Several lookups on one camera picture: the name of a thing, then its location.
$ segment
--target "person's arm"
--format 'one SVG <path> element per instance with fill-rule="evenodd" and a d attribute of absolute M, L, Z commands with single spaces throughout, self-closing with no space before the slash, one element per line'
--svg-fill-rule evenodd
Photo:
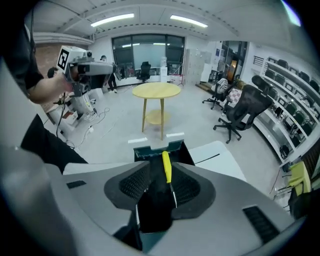
<path fill-rule="evenodd" d="M 72 85 L 66 81 L 63 73 L 59 73 L 52 78 L 43 78 L 27 90 L 29 99 L 37 104 L 53 101 L 64 92 L 72 91 Z"/>
<path fill-rule="evenodd" d="M 63 73 L 52 78 L 44 78 L 38 70 L 35 55 L 31 55 L 30 67 L 25 76 L 25 84 L 29 99 L 37 104 L 55 100 L 64 92 L 72 92 L 72 85 L 65 79 Z"/>

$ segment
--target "ceiling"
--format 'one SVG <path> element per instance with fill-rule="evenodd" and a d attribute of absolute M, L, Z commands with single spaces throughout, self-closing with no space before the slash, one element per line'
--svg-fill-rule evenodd
<path fill-rule="evenodd" d="M 96 21 L 128 13 L 134 13 L 134 18 L 91 26 Z M 208 27 L 172 20 L 171 15 Z M 279 0 L 43 0 L 34 8 L 33 29 L 87 39 L 166 33 L 210 41 L 255 42 L 318 65 L 303 29 L 290 23 Z"/>

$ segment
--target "round wooden table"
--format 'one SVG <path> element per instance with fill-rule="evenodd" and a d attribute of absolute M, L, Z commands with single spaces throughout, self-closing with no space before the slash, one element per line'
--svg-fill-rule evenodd
<path fill-rule="evenodd" d="M 142 115 L 142 132 L 145 127 L 145 119 L 153 125 L 161 124 L 161 140 L 164 138 L 164 123 L 169 118 L 165 114 L 165 98 L 178 95 L 181 92 L 179 86 L 168 82 L 147 82 L 138 85 L 132 90 L 134 96 L 144 99 Z M 161 110 L 153 110 L 146 115 L 147 99 L 160 99 Z"/>

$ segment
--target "screwdriver handle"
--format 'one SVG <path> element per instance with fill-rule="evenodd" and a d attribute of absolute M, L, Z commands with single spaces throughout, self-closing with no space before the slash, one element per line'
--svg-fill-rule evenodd
<path fill-rule="evenodd" d="M 167 151 L 162 152 L 162 160 L 163 160 L 163 167 L 164 167 L 164 172 L 166 176 L 166 183 L 171 183 L 171 176 L 172 176 L 171 162 L 170 162 L 169 154 Z"/>

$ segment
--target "yellow chair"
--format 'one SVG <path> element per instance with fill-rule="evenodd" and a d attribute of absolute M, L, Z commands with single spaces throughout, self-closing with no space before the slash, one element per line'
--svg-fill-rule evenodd
<path fill-rule="evenodd" d="M 311 192 L 311 182 L 305 163 L 298 162 L 289 168 L 291 170 L 291 179 L 288 187 L 295 189 L 296 195 Z"/>

